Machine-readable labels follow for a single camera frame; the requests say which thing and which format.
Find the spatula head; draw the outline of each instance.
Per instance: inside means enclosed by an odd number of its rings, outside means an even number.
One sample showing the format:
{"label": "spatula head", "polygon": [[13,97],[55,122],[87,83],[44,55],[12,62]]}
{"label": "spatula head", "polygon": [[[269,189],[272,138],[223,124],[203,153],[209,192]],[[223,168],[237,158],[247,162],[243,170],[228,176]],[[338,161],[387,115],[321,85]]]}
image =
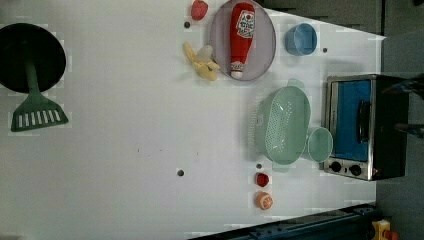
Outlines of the spatula head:
{"label": "spatula head", "polygon": [[68,118],[57,103],[41,94],[30,94],[13,113],[11,130],[23,132],[68,122]]}

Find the oven knob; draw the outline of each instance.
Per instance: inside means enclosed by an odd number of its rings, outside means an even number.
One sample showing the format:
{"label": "oven knob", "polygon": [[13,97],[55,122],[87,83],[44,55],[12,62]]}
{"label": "oven knob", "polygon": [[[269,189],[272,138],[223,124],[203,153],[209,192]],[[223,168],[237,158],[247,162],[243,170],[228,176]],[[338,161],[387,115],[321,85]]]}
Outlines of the oven knob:
{"label": "oven knob", "polygon": [[353,176],[359,176],[362,173],[361,167],[359,165],[353,165],[349,168],[350,172],[353,174]]}
{"label": "oven knob", "polygon": [[331,170],[333,170],[334,172],[340,172],[340,170],[342,169],[342,165],[339,162],[333,162],[330,165]]}

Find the blue bowl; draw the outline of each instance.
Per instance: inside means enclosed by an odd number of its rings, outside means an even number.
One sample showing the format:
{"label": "blue bowl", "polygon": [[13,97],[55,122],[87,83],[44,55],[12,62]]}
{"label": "blue bowl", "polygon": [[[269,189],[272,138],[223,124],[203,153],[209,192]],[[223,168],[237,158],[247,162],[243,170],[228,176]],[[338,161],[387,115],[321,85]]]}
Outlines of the blue bowl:
{"label": "blue bowl", "polygon": [[315,29],[302,23],[286,33],[286,50],[296,56],[309,55],[317,47],[317,33]]}

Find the floor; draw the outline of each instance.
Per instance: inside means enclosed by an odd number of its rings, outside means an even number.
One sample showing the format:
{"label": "floor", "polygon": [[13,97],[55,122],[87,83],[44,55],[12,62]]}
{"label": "floor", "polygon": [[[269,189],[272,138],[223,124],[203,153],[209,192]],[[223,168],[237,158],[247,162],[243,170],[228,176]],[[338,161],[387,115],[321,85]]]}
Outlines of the floor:
{"label": "floor", "polygon": [[[384,35],[389,38],[402,38],[406,33],[424,30],[424,4],[414,6],[413,0],[262,0],[266,8],[315,18],[333,24],[344,25],[362,31]],[[412,40],[405,44],[422,46],[424,31],[407,35]],[[402,63],[405,51],[392,49],[398,60],[390,63],[387,69],[392,75],[413,77],[424,72],[421,53],[417,48],[415,63]],[[424,123],[424,101],[415,95],[410,98],[410,123]],[[392,229],[398,231],[402,239],[424,239],[424,140],[408,137],[406,176],[377,183],[377,207],[392,219]]]}

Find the gray plate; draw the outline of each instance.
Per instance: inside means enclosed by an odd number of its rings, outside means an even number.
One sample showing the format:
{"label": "gray plate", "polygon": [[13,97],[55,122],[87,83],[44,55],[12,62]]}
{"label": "gray plate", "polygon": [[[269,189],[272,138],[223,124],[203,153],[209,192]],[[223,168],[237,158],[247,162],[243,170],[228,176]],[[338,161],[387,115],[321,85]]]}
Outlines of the gray plate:
{"label": "gray plate", "polygon": [[234,6],[240,2],[249,2],[255,8],[255,34],[250,47],[241,81],[254,80],[262,76],[271,66],[275,55],[275,30],[268,14],[257,3],[246,0],[233,0],[225,3],[216,13],[209,35],[213,47],[213,57],[221,71],[231,77],[230,24]]}

